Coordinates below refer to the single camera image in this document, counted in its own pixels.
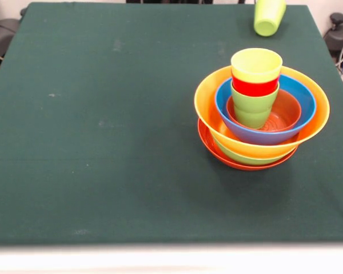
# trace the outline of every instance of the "orange bowl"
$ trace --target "orange bowl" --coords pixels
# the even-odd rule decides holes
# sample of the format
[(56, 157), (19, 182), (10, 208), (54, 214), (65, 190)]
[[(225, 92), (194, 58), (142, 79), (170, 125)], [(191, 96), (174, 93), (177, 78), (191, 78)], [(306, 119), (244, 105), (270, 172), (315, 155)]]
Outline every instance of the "orange bowl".
[(226, 148), (247, 157), (273, 158), (288, 153), (302, 142), (318, 134), (329, 118), (329, 101), (320, 86), (306, 75), (282, 66), (282, 74), (290, 76), (304, 84), (314, 95), (317, 110), (313, 119), (291, 139), (274, 146), (261, 146), (240, 141), (225, 126), (215, 104), (214, 96), (218, 87), (231, 77), (231, 67), (221, 68), (208, 75), (197, 87), (194, 106), (200, 119), (210, 129), (211, 134)]

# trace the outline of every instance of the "green bowl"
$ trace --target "green bowl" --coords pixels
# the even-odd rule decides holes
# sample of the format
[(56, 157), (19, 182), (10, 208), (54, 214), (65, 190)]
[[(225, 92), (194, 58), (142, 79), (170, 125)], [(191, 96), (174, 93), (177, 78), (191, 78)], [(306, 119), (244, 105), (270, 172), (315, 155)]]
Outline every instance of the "green bowl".
[(267, 158), (267, 159), (261, 159), (261, 158), (251, 158), (251, 157), (246, 157), (246, 156), (242, 156), (236, 152), (233, 152), (229, 149), (227, 149), (226, 147), (224, 147), (218, 140), (216, 140), (215, 138), (213, 138), (215, 144), (218, 146), (218, 148), (229, 158), (231, 158), (232, 160), (242, 163), (242, 164), (249, 164), (251, 166), (262, 166), (264, 164), (270, 164), (273, 163), (275, 161), (280, 160), (281, 158), (283, 158), (284, 156), (286, 156), (288, 153), (290, 153), (291, 151), (293, 151), (295, 149), (295, 147), (293, 149), (291, 149), (289, 152), (284, 153), (283, 155), (274, 157), (274, 158)]

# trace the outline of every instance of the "red bowl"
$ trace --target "red bowl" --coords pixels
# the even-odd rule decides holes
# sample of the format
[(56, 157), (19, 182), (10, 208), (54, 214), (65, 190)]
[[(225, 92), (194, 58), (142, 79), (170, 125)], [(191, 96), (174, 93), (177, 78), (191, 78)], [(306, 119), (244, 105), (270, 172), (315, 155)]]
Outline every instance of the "red bowl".
[(266, 83), (248, 83), (238, 78), (234, 77), (233, 75), (233, 86), (236, 91), (244, 94), (246, 96), (265, 96), (274, 92), (278, 85), (278, 80), (280, 77), (277, 77), (275, 80)]
[(257, 130), (246, 127), (236, 120), (234, 102), (231, 96), (226, 103), (226, 112), (228, 113), (229, 119), (241, 127), (248, 128), (252, 131), (279, 132), (287, 131), (294, 127), (301, 117), (301, 106), (292, 94), (284, 90), (279, 90), (267, 121), (263, 127)]

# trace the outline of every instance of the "yellow-green cup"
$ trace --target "yellow-green cup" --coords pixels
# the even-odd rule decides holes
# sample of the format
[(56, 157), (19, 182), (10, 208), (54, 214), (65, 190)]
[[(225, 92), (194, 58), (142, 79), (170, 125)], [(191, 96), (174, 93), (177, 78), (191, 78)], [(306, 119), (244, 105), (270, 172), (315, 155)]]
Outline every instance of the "yellow-green cup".
[(278, 83), (273, 93), (255, 97), (241, 94), (231, 85), (234, 111), (238, 122), (255, 130), (261, 128), (269, 117), (279, 89)]
[(285, 0), (258, 0), (254, 14), (254, 29), (261, 36), (276, 33), (286, 11)]
[(281, 73), (282, 57), (272, 50), (243, 49), (231, 57), (233, 77), (247, 83), (266, 83)]

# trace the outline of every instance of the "stack of cups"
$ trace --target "stack of cups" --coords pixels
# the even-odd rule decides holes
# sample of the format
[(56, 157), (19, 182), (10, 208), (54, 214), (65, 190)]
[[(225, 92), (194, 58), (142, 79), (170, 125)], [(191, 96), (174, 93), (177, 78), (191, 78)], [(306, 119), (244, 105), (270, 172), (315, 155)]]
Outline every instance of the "stack of cups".
[(236, 119), (259, 129), (267, 121), (280, 89), (282, 58), (272, 50), (244, 49), (232, 56), (231, 66)]

